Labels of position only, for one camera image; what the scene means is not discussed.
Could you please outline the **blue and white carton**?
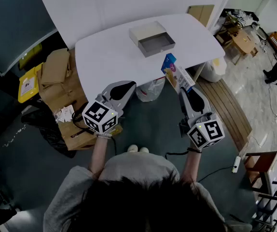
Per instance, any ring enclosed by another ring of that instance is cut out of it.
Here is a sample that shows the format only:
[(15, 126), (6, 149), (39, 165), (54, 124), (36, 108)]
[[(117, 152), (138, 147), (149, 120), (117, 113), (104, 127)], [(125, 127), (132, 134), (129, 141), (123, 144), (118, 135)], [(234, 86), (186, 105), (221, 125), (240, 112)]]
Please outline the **blue and white carton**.
[(185, 89), (185, 92), (189, 92), (192, 86), (195, 85), (194, 80), (184, 68), (177, 64), (177, 59), (171, 53), (166, 54), (161, 71), (177, 93), (182, 88)]

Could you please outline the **small wooden table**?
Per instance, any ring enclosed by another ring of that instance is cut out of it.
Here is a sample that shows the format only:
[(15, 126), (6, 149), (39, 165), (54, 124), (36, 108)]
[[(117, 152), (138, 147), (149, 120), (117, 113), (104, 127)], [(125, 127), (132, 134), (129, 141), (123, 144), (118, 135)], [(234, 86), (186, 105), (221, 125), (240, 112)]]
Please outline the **small wooden table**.
[(258, 53), (254, 39), (248, 35), (243, 29), (232, 35), (233, 43), (241, 53), (241, 55), (250, 54), (255, 57)]

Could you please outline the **flattened cardboard sheet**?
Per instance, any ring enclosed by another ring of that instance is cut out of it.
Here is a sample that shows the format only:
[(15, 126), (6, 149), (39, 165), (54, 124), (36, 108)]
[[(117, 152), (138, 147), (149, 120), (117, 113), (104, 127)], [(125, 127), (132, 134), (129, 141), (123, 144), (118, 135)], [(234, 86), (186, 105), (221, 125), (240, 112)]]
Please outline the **flattened cardboard sheet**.
[(70, 54), (67, 48), (53, 51), (43, 63), (41, 83), (43, 86), (63, 83), (68, 71)]

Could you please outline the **wooden slatted board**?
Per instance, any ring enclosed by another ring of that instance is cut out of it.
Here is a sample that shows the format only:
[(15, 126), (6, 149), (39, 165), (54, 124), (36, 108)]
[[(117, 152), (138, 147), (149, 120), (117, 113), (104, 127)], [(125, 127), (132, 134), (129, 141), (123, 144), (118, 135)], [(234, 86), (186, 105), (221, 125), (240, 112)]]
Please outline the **wooden slatted board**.
[(201, 77), (196, 83), (225, 124), (238, 151), (242, 151), (252, 127), (228, 85), (223, 79), (213, 83)]

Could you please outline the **person's grey clothing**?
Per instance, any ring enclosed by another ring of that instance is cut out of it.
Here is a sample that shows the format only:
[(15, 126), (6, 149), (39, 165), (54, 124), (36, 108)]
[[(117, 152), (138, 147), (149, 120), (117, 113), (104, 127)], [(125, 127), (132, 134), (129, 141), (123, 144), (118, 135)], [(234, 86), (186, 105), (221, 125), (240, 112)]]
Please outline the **person's grey clothing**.
[(44, 213), (43, 232), (250, 232), (226, 221), (210, 193), (151, 153), (109, 159), (99, 177), (73, 167)]

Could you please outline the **brown cardboard boxes pile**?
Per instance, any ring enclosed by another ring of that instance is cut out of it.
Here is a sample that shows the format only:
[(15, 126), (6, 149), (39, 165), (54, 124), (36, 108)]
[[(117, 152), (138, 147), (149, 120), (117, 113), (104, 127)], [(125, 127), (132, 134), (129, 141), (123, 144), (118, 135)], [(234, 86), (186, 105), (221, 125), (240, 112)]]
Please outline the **brown cardboard boxes pile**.
[[(76, 70), (75, 50), (70, 50), (69, 54), (70, 76), (66, 77), (63, 83), (40, 88), (40, 97), (53, 114), (69, 105), (72, 105), (74, 111), (77, 111), (87, 102)], [(57, 124), (69, 151), (89, 149), (96, 143), (95, 135), (78, 128), (78, 126), (84, 127), (83, 121), (76, 124), (72, 121), (58, 122)]]

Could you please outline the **wooden chair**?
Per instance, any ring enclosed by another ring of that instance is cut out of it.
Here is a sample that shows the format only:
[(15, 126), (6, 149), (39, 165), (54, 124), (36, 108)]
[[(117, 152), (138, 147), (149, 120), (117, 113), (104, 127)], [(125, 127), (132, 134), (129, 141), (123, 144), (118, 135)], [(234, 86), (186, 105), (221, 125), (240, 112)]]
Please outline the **wooden chair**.
[(225, 18), (224, 23), (221, 25), (220, 29), (215, 34), (215, 38), (218, 41), (218, 43), (224, 47), (226, 44), (228, 44), (232, 39), (232, 34), (234, 33), (235, 29), (235, 19), (228, 15)]

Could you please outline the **person's left forearm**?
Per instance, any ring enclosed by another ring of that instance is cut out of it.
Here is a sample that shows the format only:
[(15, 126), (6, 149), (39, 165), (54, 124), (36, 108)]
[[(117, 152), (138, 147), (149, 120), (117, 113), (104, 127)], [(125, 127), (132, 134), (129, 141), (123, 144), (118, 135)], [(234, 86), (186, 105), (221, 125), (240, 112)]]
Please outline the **person's left forearm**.
[(95, 178), (98, 178), (104, 169), (106, 150), (109, 139), (110, 137), (108, 134), (97, 135), (97, 140), (94, 145), (91, 160), (88, 166), (89, 171)]

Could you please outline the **white paper labels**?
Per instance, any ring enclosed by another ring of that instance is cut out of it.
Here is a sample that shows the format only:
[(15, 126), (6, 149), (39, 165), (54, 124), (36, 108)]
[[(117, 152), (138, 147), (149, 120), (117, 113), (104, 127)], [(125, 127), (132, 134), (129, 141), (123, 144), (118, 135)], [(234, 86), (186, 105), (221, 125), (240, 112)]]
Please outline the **white paper labels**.
[(74, 114), (73, 106), (69, 105), (67, 107), (63, 107), (60, 111), (54, 113), (54, 118), (56, 123), (71, 122), (73, 114)]

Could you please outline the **black trash bag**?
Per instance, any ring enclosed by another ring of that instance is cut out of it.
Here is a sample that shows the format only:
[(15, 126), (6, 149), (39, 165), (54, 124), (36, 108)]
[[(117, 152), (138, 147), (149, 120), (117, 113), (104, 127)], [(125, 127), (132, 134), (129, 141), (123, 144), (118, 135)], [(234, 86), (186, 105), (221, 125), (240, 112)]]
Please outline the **black trash bag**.
[(22, 115), (21, 122), (39, 129), (42, 137), (59, 153), (72, 159), (76, 151), (69, 151), (50, 108), (43, 101), (28, 101), (35, 111)]

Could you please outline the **clear plastic bag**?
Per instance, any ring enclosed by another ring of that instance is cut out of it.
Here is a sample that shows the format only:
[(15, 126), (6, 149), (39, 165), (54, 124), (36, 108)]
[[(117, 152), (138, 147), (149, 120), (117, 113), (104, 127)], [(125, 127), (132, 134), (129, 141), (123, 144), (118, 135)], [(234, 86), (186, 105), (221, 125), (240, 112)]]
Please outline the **clear plastic bag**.
[(164, 84), (165, 77), (145, 83), (136, 88), (136, 95), (142, 102), (152, 102), (159, 97)]

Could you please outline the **white sack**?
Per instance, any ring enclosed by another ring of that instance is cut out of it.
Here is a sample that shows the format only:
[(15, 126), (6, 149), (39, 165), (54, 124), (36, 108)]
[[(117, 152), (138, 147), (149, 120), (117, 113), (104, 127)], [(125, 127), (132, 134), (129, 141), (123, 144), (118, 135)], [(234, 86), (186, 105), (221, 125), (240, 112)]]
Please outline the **white sack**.
[(199, 64), (195, 67), (195, 70), (197, 71), (201, 67), (203, 67), (203, 69), (200, 76), (209, 82), (215, 83), (222, 79), (225, 75), (227, 64), (224, 57), (221, 57)]

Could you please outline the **grey cardboard box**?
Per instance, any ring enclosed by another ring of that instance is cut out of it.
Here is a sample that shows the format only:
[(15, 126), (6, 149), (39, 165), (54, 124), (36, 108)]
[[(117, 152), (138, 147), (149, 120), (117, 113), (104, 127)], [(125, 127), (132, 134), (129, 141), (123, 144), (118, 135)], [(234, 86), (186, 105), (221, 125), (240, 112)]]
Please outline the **grey cardboard box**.
[(146, 58), (172, 49), (176, 44), (158, 21), (130, 28), (129, 37)]

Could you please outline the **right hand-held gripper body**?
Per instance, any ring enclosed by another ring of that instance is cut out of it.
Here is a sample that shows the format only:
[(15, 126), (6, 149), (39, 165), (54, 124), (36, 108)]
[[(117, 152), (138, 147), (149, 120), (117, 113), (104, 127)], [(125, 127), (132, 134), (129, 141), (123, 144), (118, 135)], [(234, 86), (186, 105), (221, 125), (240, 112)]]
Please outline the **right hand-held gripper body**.
[(214, 112), (183, 119), (179, 127), (181, 135), (188, 136), (197, 150), (213, 146), (225, 137), (222, 123)]

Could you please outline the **person's right forearm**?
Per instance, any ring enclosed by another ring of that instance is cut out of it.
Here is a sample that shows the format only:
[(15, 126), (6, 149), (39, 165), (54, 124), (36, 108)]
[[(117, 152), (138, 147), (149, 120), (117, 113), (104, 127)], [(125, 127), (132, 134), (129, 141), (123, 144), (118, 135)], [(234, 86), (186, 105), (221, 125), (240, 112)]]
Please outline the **person's right forearm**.
[(201, 154), (188, 151), (184, 169), (180, 175), (182, 182), (192, 183), (197, 181), (200, 159)]

